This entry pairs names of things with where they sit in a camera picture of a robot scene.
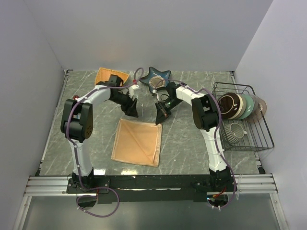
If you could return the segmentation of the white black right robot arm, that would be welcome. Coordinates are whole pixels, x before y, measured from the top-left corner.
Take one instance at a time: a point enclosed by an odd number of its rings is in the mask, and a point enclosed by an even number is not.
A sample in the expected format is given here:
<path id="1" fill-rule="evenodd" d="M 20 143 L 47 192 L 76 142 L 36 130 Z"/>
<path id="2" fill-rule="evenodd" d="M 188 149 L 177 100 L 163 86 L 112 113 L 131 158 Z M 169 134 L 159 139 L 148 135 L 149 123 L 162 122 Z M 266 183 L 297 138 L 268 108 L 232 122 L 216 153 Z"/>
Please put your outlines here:
<path id="1" fill-rule="evenodd" d="M 168 98 L 159 99 L 155 103 L 156 124 L 164 122 L 171 110 L 181 102 L 186 102 L 192 108 L 194 125 L 202 133 L 209 156 L 210 180 L 207 187 L 214 191 L 222 189 L 236 190 L 234 172 L 224 157 L 220 139 L 222 116 L 215 97 L 207 90 L 195 91 L 184 83 L 171 82 L 167 85 Z"/>

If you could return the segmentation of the peach satin napkin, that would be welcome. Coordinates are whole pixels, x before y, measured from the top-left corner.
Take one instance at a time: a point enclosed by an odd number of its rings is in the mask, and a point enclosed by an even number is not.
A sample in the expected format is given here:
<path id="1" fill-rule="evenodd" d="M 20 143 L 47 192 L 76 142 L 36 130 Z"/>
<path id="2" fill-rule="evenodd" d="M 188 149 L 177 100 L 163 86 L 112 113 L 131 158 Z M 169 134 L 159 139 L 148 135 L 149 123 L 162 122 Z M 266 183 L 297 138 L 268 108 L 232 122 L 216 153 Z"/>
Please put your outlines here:
<path id="1" fill-rule="evenodd" d="M 111 160 L 158 167 L 163 126 L 120 119 Z"/>

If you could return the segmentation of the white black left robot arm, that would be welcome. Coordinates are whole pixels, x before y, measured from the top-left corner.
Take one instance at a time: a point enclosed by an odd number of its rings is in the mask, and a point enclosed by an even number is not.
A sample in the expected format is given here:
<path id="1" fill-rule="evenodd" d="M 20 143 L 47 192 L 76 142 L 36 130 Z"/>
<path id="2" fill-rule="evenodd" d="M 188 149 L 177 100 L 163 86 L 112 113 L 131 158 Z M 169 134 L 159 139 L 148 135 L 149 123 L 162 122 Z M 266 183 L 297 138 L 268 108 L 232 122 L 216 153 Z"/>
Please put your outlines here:
<path id="1" fill-rule="evenodd" d="M 64 103 L 60 130 L 72 151 L 72 184 L 85 193 L 91 192 L 95 187 L 94 168 L 86 150 L 86 141 L 94 129 L 94 107 L 105 101 L 112 101 L 120 105 L 125 115 L 138 117 L 137 98 L 130 92 L 122 92 L 123 83 L 122 78 L 111 75 L 109 80 L 100 81 L 86 95 L 78 99 L 67 99 Z"/>

